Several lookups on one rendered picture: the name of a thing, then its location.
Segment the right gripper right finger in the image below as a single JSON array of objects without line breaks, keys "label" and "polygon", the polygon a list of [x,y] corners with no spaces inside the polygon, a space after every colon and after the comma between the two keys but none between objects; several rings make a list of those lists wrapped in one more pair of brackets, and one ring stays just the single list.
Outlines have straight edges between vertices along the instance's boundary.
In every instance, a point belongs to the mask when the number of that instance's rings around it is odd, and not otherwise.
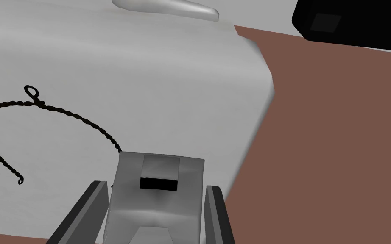
[{"label": "right gripper right finger", "polygon": [[218,186],[206,187],[204,214],[206,244],[235,244],[225,199]]}]

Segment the pale grey flat object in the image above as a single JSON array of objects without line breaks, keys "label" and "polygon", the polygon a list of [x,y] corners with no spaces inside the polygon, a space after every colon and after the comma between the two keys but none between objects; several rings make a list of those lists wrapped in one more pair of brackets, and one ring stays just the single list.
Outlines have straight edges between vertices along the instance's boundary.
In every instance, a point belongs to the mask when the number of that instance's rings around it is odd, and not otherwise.
[{"label": "pale grey flat object", "polygon": [[214,8],[188,0],[112,0],[112,3],[128,11],[219,21],[219,12]]}]

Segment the black box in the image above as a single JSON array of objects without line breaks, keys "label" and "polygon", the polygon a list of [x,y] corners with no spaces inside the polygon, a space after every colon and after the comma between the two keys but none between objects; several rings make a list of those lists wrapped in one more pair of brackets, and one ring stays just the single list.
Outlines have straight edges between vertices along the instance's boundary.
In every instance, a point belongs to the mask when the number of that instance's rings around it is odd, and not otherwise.
[{"label": "black box", "polygon": [[391,0],[298,0],[291,21],[308,41],[391,50]]}]

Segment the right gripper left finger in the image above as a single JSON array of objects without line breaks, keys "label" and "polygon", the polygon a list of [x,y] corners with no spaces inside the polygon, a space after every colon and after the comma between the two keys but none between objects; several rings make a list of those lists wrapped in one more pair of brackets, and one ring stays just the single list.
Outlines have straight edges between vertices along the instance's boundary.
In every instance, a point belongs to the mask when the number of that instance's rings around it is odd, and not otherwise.
[{"label": "right gripper left finger", "polygon": [[46,244],[95,244],[108,207],[107,182],[91,182]]}]

